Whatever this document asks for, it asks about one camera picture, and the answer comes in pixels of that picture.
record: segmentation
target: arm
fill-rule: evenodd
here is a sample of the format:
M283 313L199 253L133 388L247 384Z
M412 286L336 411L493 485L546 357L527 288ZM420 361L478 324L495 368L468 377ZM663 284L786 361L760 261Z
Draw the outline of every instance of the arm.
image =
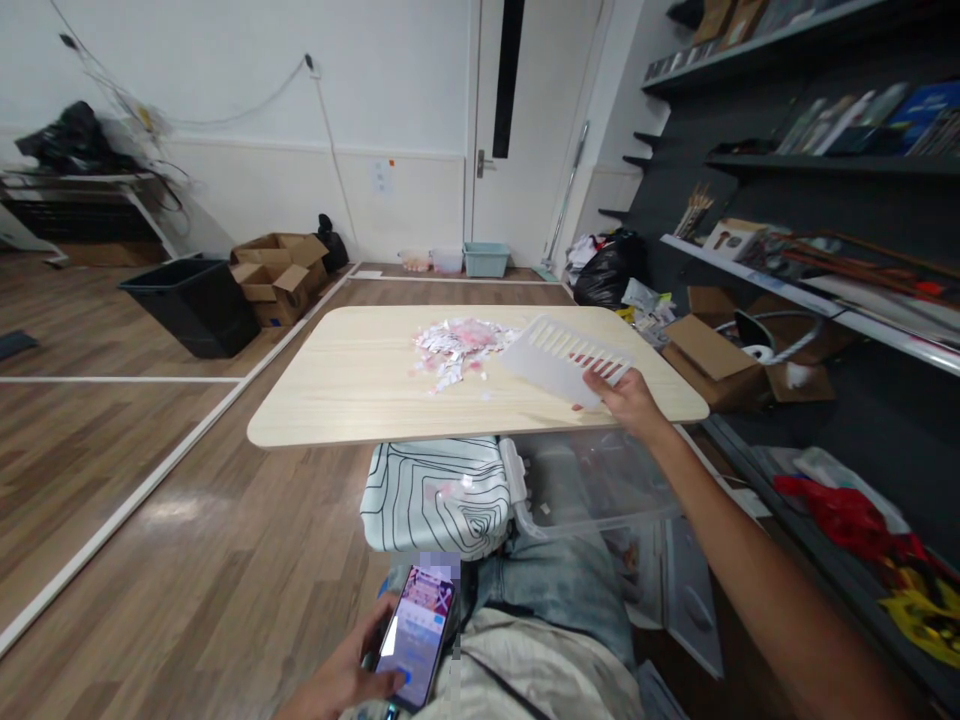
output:
M673 487L707 562L760 652L816 718L907 718L880 662L826 599L707 473L660 412L643 377L630 370L611 388L587 384L649 448Z
M375 698L386 699L400 690L402 673L372 673L360 667L364 654L372 649L377 626L390 617L398 601L392 593L381 595L373 610L284 703L274 720L336 720L349 707Z

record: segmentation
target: blue book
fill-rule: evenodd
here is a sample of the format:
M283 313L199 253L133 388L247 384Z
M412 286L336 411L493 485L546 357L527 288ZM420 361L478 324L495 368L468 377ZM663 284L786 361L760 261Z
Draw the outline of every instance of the blue book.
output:
M948 108L960 107L960 82L924 85L893 114L887 125L905 128L898 155L905 155L927 131L937 115Z

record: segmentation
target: sticker on wall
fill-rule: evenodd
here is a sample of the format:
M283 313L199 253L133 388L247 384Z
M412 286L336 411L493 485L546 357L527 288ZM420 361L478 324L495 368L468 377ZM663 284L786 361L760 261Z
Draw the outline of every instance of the sticker on wall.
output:
M376 158L370 161L370 182L377 195L393 194L393 160Z

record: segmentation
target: paintbrushes in holder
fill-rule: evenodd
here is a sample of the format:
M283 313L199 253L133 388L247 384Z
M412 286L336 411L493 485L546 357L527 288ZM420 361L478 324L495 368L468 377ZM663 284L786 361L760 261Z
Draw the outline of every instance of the paintbrushes in holder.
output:
M707 211L713 206L713 198L707 195L709 189L710 183L707 183L702 190L700 189L700 183L697 183L696 187L693 188L693 194L687 200L687 211L680 218L680 224L673 232L676 237L689 240L700 223L703 222Z

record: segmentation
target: wooden table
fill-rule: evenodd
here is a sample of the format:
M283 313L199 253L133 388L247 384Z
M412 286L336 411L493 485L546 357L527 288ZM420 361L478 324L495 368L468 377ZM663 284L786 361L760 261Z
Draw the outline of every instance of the wooden table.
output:
M429 438L574 430L613 425L603 406L570 404L504 369L496 357L441 393L432 372L413 372L421 351L413 338L446 319L473 317L523 328L548 314L628 352L672 422L707 417L704 402L632 328L596 307L416 305L346 307L329 313L293 358L250 424L265 449Z

